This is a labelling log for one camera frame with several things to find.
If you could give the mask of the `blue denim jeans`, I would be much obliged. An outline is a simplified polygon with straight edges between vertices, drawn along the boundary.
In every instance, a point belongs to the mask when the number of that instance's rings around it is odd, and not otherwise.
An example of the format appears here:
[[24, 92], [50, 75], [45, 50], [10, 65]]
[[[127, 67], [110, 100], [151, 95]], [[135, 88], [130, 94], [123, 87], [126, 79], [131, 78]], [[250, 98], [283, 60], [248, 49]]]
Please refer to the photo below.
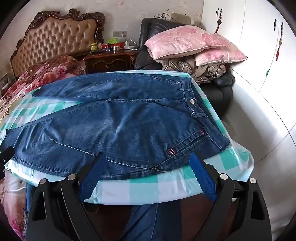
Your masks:
[[77, 173], [99, 154], [108, 165], [102, 180], [165, 173], [225, 150], [219, 131], [192, 79], [144, 73], [98, 73], [42, 86], [34, 97], [77, 105], [6, 131], [1, 150], [14, 160], [56, 176]]

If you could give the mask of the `green white checkered tablecloth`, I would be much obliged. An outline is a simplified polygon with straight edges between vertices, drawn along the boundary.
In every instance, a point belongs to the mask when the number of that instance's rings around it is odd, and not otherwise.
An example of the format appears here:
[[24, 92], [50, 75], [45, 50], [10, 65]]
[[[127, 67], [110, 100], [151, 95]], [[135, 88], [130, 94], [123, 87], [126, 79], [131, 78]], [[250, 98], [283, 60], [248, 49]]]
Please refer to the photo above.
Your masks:
[[[191, 78], [188, 74], [164, 71], [122, 71], [110, 73], [162, 74]], [[192, 83], [219, 131], [230, 142], [225, 150], [215, 156], [204, 159], [205, 162], [213, 165], [218, 172], [226, 173], [233, 179], [247, 180], [254, 169], [254, 160], [250, 151], [230, 138], [229, 133], [227, 133], [226, 128], [204, 92], [193, 79]], [[34, 91], [28, 93], [6, 119], [4, 127], [1, 127], [1, 142], [4, 140], [7, 130], [18, 128], [48, 114], [77, 105], [77, 102], [72, 100], [34, 97]], [[7, 163], [6, 168], [32, 185], [37, 185], [42, 178], [48, 178], [50, 181], [59, 181], [66, 177], [51, 175], [29, 168], [16, 162], [14, 158]], [[108, 205], [138, 205], [171, 201], [199, 193], [201, 193], [201, 188], [188, 164], [172, 171], [141, 178], [125, 180], [102, 180], [100, 178], [88, 201], [90, 203]]]

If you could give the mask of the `person leg in jeans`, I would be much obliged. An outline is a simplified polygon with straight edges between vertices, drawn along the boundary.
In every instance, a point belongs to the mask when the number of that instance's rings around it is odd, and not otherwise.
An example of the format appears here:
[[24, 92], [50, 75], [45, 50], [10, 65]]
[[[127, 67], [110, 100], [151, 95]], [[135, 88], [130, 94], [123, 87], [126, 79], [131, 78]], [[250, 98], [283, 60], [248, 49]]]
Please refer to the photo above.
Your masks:
[[179, 200], [135, 205], [121, 240], [181, 240], [182, 213]]

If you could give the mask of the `white wardrobe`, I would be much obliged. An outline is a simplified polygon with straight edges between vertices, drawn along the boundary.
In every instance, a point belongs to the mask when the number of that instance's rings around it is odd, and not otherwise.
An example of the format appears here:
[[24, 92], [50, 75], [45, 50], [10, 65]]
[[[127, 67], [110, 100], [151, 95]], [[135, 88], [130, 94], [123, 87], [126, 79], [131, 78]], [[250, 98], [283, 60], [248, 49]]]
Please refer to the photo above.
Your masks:
[[231, 138], [254, 158], [252, 176], [259, 182], [277, 239], [295, 217], [294, 32], [269, 1], [205, 1], [202, 25], [247, 56], [230, 65], [236, 82], [223, 121]]

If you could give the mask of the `red floral bed quilt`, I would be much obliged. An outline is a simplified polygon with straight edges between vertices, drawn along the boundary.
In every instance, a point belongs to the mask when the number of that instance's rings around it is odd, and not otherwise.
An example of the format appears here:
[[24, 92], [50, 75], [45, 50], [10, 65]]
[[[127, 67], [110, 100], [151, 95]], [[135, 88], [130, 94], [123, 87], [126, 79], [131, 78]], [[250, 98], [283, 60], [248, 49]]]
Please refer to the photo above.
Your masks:
[[43, 64], [31, 66], [1, 98], [1, 127], [4, 127], [6, 119], [27, 93], [45, 84], [85, 73], [85, 61], [68, 55], [55, 57]]

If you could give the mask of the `plaid beige blanket pile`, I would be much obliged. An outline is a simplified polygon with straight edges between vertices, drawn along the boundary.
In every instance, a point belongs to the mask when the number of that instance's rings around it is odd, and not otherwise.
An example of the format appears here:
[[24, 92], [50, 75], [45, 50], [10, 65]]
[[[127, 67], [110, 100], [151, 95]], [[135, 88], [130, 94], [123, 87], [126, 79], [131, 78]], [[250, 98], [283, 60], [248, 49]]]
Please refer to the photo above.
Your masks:
[[224, 64], [197, 66], [193, 56], [156, 60], [156, 62], [162, 65], [162, 70], [164, 71], [188, 73], [198, 85], [210, 83], [211, 80], [219, 78], [226, 73]]

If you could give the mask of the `dark wooden nightstand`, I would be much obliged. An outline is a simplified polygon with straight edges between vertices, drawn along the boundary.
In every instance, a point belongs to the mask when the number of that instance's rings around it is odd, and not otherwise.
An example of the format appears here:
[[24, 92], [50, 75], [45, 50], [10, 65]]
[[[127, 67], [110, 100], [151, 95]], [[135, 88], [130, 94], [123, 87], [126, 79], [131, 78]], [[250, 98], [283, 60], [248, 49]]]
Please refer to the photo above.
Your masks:
[[120, 50], [88, 54], [83, 58], [86, 73], [133, 70], [137, 51]]

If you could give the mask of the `small pink satin pillow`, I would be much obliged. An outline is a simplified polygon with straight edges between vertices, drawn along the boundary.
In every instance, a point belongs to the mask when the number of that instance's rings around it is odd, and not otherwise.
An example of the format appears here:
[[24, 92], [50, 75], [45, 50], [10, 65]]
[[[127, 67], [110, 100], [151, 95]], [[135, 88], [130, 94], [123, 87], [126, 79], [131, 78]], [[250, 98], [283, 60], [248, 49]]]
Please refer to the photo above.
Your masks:
[[217, 63], [234, 63], [242, 62], [247, 59], [239, 49], [228, 49], [225, 47], [206, 49], [194, 55], [197, 66], [217, 64]]

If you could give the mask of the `yellow lidded jar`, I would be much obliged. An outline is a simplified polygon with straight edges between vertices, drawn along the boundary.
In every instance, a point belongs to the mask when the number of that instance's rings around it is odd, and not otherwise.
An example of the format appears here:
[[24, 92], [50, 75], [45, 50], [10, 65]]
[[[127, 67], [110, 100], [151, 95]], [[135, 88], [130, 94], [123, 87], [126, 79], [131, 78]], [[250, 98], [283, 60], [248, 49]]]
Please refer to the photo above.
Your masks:
[[98, 43], [95, 42], [95, 43], [91, 43], [91, 51], [96, 51], [98, 50]]

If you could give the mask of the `tufted tan leather headboard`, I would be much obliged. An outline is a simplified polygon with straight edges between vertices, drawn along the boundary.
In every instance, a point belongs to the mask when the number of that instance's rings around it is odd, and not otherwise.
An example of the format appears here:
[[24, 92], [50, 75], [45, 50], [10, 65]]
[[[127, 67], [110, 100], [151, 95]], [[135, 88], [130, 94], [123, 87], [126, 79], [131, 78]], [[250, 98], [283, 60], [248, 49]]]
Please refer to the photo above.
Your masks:
[[81, 15], [70, 9], [66, 15], [59, 11], [37, 13], [11, 56], [15, 77], [52, 58], [90, 51], [92, 43], [103, 43], [104, 24], [105, 15], [99, 12]]

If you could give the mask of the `large pink satin pillow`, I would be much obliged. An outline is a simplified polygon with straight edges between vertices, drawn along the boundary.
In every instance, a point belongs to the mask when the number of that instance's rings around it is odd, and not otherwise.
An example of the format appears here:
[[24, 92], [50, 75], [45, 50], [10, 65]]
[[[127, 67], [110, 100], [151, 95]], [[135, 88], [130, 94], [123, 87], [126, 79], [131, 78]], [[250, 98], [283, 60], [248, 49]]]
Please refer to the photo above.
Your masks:
[[154, 60], [180, 58], [206, 49], [230, 47], [231, 42], [219, 34], [210, 34], [193, 25], [179, 26], [154, 35], [145, 42]]

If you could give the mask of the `green crumpled bag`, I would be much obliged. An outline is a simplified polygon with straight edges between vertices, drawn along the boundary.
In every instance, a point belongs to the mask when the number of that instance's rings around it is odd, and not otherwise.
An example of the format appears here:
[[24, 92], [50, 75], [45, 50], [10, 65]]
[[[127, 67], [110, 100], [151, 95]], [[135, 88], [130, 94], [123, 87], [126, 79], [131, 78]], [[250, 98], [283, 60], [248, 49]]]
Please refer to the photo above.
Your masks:
[[119, 40], [116, 37], [110, 38], [109, 40], [106, 41], [107, 44], [114, 45], [118, 44]]

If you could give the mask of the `red chinese knot ornament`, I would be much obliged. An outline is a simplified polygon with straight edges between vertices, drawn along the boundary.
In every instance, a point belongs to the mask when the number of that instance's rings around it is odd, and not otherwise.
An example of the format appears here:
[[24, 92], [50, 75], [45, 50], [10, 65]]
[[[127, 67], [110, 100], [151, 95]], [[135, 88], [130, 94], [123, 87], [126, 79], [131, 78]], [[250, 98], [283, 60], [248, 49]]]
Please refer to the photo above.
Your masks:
[[282, 36], [283, 36], [283, 22], [281, 22], [281, 32], [280, 32], [280, 40], [278, 42], [278, 49], [277, 49], [277, 52], [276, 52], [276, 61], [278, 61], [278, 58], [279, 58], [279, 54], [280, 54], [280, 47], [282, 45]]

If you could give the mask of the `wall power outlet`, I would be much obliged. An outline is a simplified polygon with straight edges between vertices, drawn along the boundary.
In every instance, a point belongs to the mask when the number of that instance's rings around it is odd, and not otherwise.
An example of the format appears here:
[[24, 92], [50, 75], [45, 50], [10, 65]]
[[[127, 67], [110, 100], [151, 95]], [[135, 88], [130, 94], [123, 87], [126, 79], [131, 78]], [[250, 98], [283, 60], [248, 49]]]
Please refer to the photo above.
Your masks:
[[114, 31], [113, 32], [114, 38], [126, 38], [126, 36], [127, 36], [127, 31]]

